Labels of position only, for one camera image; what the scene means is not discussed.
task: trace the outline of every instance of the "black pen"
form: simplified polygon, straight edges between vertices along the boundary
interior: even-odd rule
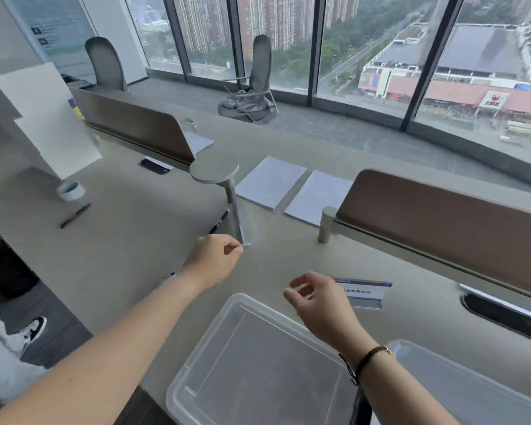
[[[90,206],[91,206],[91,203],[88,203],[86,206],[84,206],[83,208],[79,209],[77,213],[75,213],[74,215],[72,215],[69,219],[67,219],[65,222],[63,222],[63,223],[60,225],[61,229],[66,228],[66,226],[69,225],[72,221],[74,221],[74,220],[77,219],[80,215],[82,215],[83,213],[85,213],[86,209],[88,209]]]
[[[219,219],[219,221],[216,223],[214,227],[212,227],[211,232],[209,234],[214,234],[215,231],[219,228],[222,221],[227,217],[228,212],[230,211],[229,208],[227,208],[226,212],[222,215],[222,217]]]

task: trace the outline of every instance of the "sneaker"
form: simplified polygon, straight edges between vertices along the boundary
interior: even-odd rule
[[[45,329],[46,323],[47,319],[45,319],[43,316],[39,316],[20,331],[20,334],[24,336],[24,341],[27,346],[32,344],[35,339],[41,335],[41,333]]]

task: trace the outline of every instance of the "gray floor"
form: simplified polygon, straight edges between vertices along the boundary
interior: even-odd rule
[[[144,80],[131,85],[130,90],[212,114],[217,114],[219,102],[227,96],[226,90],[222,92],[162,79]],[[277,105],[280,115],[265,125],[267,128],[531,192],[531,185],[406,133],[309,107]]]
[[[0,319],[5,322],[8,333],[19,331],[37,316],[47,318],[47,327],[22,356],[24,362],[53,367],[92,337],[42,282],[17,299],[6,301],[0,297]],[[115,424],[173,425],[174,422],[138,387]]]

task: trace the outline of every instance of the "desk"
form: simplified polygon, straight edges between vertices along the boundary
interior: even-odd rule
[[[197,134],[238,157],[237,182],[270,155],[349,179],[376,168],[531,211],[527,192],[185,107],[151,104],[195,119]],[[58,181],[30,168],[0,132],[0,233],[93,334],[177,270],[195,239],[227,206],[218,186],[199,184],[180,170],[158,176],[137,165],[141,155],[107,140],[100,148],[103,158],[74,176],[87,189],[91,209],[61,230],[67,211],[55,196]],[[187,308],[142,380],[162,407],[171,380],[230,295],[247,293],[298,320],[282,292],[291,278],[309,269],[393,282],[383,310],[357,312],[379,342],[408,339],[531,396],[530,340],[467,312],[452,280],[344,237],[319,244],[318,228],[280,212],[303,182],[273,211],[241,200],[252,247],[227,281]]]

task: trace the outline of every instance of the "gray office chair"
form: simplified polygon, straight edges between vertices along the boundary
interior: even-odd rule
[[[254,60],[250,75],[244,78],[224,80],[250,79],[249,85],[242,88],[243,92],[236,94],[227,88],[230,97],[219,104],[220,116],[262,125],[279,114],[277,104],[269,89],[271,59],[271,40],[267,35],[258,35],[254,39]]]
[[[107,38],[91,37],[85,42],[85,49],[91,59],[97,85],[119,91],[128,90],[120,58]]]

